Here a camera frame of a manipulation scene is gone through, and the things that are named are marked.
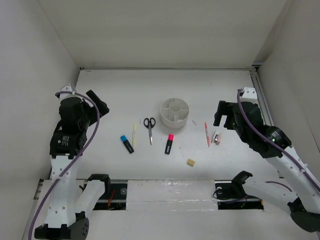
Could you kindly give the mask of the thin red highlighter pen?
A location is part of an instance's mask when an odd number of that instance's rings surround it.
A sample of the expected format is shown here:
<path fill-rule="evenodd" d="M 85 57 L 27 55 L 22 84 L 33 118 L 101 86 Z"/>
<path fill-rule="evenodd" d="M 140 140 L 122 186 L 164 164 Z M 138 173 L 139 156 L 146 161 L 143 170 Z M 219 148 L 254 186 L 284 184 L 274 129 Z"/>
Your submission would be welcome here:
<path fill-rule="evenodd" d="M 209 148 L 210 145 L 211 145 L 211 140 L 210 140 L 210 134 L 209 134 L 209 129 L 208 129 L 208 124 L 207 124 L 207 122 L 204 122 L 204 129 L 205 129 L 207 146 L 208 146 L 208 148 Z"/>

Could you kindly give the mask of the thin yellow highlighter pen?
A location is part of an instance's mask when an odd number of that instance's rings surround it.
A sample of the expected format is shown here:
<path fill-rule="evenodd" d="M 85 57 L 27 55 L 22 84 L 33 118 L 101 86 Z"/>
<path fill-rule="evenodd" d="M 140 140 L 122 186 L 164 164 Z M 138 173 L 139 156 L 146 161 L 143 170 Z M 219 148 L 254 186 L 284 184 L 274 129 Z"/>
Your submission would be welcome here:
<path fill-rule="evenodd" d="M 136 145 L 136 129 L 137 129 L 137 125 L 134 123 L 133 127 L 132 127 L 132 146 L 133 146 L 133 148 Z"/>

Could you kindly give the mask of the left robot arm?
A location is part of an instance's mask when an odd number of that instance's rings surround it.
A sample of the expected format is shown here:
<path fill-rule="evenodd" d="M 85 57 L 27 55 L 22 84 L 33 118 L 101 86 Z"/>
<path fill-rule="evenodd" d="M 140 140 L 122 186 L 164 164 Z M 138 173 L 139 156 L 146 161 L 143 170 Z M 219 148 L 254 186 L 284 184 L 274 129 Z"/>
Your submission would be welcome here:
<path fill-rule="evenodd" d="M 76 197 L 77 172 L 100 119 L 110 110 L 92 90 L 82 95 L 65 87 L 55 95 L 60 101 L 60 120 L 50 140 L 51 186 L 34 214 L 27 239 L 85 240 L 89 216 L 99 198 L 111 194 L 111 180 L 108 174 L 92 174 Z"/>

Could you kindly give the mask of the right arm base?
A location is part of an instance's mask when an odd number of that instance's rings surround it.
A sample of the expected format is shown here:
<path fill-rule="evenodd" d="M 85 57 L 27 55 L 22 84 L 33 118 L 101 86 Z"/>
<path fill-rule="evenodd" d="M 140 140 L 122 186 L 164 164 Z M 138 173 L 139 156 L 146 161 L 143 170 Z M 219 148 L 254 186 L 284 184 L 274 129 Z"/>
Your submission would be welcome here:
<path fill-rule="evenodd" d="M 217 200 L 218 210 L 264 210 L 260 198 L 245 193 L 243 184 L 253 175 L 241 171 L 231 180 L 214 181 L 212 197 Z"/>

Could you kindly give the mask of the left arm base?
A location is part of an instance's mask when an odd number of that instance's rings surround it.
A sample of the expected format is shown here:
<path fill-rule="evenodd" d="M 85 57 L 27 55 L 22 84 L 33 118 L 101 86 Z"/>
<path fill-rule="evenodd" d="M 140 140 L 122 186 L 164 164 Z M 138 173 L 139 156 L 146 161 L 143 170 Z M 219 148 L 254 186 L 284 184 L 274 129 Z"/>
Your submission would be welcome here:
<path fill-rule="evenodd" d="M 127 184 L 88 181 L 78 186 L 82 192 L 75 203 L 76 212 L 87 214 L 94 211 L 117 211 L 126 209 Z"/>

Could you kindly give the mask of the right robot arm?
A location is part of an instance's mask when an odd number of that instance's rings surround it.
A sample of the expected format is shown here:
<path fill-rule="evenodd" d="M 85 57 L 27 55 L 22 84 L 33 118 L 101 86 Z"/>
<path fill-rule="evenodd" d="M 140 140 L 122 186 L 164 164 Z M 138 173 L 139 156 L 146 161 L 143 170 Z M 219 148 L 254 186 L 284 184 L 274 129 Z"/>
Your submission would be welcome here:
<path fill-rule="evenodd" d="M 301 160 L 293 157 L 290 139 L 278 127 L 264 124 L 256 103 L 221 100 L 214 115 L 214 126 L 219 126 L 222 116 L 226 116 L 224 127 L 236 131 L 243 143 L 282 175 L 291 190 L 282 192 L 274 183 L 259 180 L 243 170 L 230 182 L 216 186 L 212 196 L 227 204 L 249 196 L 259 198 L 287 213 L 306 232 L 318 232 L 320 183 Z"/>

